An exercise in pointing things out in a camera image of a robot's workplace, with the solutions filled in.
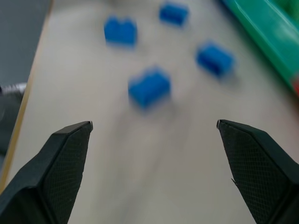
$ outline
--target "green container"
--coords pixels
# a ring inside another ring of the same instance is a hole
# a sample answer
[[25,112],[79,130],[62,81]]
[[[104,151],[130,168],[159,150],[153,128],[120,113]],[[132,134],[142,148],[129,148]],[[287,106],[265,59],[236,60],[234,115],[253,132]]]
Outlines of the green container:
[[299,94],[299,0],[222,0]]

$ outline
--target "plastic building block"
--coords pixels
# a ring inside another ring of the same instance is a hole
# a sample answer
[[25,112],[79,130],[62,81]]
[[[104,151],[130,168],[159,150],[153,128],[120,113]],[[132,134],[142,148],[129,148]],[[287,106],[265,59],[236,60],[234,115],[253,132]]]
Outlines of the plastic building block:
[[137,25],[131,19],[120,21],[116,17],[109,17],[104,25],[107,42],[134,46],[137,42]]
[[187,6],[177,3],[165,3],[160,8],[160,20],[182,26],[189,14]]
[[143,109],[169,95],[171,83],[168,75],[159,68],[146,70],[141,77],[128,84],[129,96]]
[[230,53],[209,43],[198,50],[196,62],[220,78],[232,69],[234,59]]

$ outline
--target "table edge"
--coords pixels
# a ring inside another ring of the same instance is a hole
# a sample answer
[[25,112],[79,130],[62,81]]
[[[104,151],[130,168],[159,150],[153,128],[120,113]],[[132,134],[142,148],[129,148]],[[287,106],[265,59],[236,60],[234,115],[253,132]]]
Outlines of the table edge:
[[6,184],[7,184],[7,177],[8,177],[10,168],[11,168],[11,163],[13,161],[15,148],[16,148],[16,145],[17,145],[17,142],[18,142],[18,139],[19,139],[21,126],[22,126],[25,110],[26,110],[26,107],[27,107],[27,102],[28,102],[28,99],[29,99],[29,96],[30,96],[32,83],[33,83],[33,80],[34,80],[34,77],[35,77],[35,72],[34,71],[35,71],[35,67],[36,67],[36,61],[37,61],[38,55],[41,52],[41,42],[42,42],[42,39],[45,35],[45,30],[47,29],[47,25],[49,23],[50,14],[51,14],[52,9],[53,9],[53,4],[54,4],[54,0],[50,0],[50,6],[49,6],[48,12],[46,14],[44,23],[43,23],[41,36],[40,36],[39,41],[38,41],[38,45],[37,45],[37,49],[36,49],[36,55],[35,55],[34,60],[33,60],[33,64],[32,64],[31,71],[30,71],[30,74],[29,74],[29,78],[28,78],[28,81],[27,81],[26,90],[25,90],[23,100],[22,100],[22,103],[21,103],[21,106],[20,106],[20,109],[19,109],[19,112],[18,112],[18,116],[17,116],[16,122],[15,122],[15,125],[14,125],[14,130],[13,130],[12,137],[10,139],[7,154],[6,154],[5,159],[4,159],[2,172],[1,172],[1,177],[0,177],[0,194],[3,192],[3,190],[5,189]]

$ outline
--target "table surface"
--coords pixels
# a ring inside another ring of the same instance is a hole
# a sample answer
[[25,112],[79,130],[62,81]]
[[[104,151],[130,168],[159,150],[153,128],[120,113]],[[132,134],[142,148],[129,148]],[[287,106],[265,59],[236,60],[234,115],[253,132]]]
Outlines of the table surface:
[[[7,182],[51,133],[93,121],[81,188],[70,224],[253,224],[216,129],[228,119],[267,131],[299,161],[298,102],[218,1],[185,0],[183,29],[157,17],[160,0],[64,1],[54,5]],[[135,50],[107,46],[110,14],[132,16]],[[234,53],[234,75],[219,82],[197,67],[199,44]],[[172,99],[140,113],[128,79],[159,65]]]

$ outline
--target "blue block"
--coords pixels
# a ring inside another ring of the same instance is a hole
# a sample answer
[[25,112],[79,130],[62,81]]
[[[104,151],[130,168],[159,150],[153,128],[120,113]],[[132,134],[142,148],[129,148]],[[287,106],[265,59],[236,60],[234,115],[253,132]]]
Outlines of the blue block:
[[107,42],[134,46],[137,42],[137,25],[131,19],[120,21],[116,17],[109,17],[104,25]]
[[170,91],[169,76],[159,68],[146,70],[141,77],[128,83],[129,96],[143,109],[169,95]]
[[227,74],[234,64],[233,56],[213,43],[198,50],[196,61],[218,78]]
[[187,6],[177,3],[165,3],[160,8],[160,20],[182,26],[189,14]]

